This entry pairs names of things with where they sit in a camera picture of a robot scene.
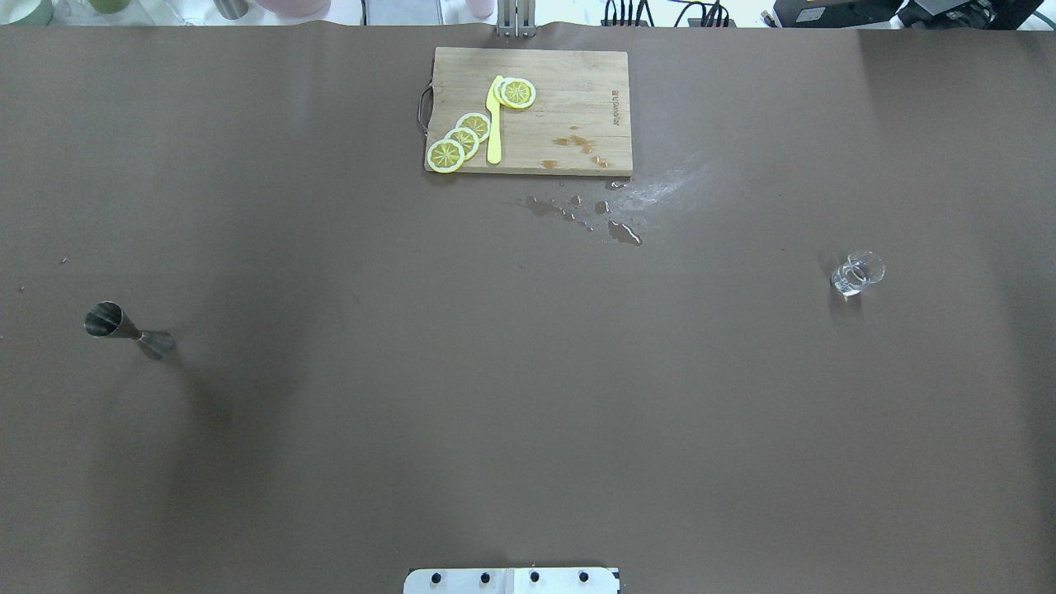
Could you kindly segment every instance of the white bracket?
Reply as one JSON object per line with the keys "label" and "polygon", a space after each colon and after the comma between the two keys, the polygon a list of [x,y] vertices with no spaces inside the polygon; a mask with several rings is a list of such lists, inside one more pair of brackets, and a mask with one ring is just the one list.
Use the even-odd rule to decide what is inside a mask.
{"label": "white bracket", "polygon": [[617,568],[414,570],[403,594],[620,594]]}
{"label": "white bracket", "polygon": [[498,0],[499,37],[535,37],[535,0]]}

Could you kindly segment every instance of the wooden cutting board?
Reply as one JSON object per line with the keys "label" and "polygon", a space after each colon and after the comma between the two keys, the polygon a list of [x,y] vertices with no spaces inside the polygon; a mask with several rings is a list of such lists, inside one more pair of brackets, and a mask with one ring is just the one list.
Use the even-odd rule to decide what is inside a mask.
{"label": "wooden cutting board", "polygon": [[463,114],[487,114],[485,99],[499,74],[531,80],[535,103],[524,110],[503,108],[502,163],[488,163],[485,142],[457,172],[631,174],[625,52],[437,48],[426,147],[441,140]]}

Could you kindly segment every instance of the jigger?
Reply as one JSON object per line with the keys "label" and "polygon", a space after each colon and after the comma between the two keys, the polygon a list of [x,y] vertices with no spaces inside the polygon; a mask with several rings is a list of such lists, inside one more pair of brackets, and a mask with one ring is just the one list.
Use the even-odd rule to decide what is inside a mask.
{"label": "jigger", "polygon": [[171,334],[139,330],[113,301],[103,301],[92,308],[84,316],[84,330],[96,338],[131,338],[143,354],[155,360],[176,348]]}

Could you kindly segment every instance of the cutting board handle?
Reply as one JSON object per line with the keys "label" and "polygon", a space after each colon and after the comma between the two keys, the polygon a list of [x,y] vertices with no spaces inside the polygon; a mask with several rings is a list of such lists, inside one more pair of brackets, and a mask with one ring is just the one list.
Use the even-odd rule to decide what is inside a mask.
{"label": "cutting board handle", "polygon": [[421,95],[418,97],[418,126],[421,127],[421,133],[429,135],[429,122],[425,119],[426,117],[426,95],[429,95],[429,118],[433,118],[433,79],[430,78],[426,88],[421,90]]}

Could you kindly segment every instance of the knife handle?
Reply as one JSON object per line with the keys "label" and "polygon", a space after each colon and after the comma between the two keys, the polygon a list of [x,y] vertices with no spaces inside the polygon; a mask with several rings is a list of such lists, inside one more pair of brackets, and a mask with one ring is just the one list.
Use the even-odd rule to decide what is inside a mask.
{"label": "knife handle", "polygon": [[503,106],[491,112],[491,133],[488,135],[488,163],[498,165],[503,160],[503,134],[498,125],[498,114],[503,111]]}

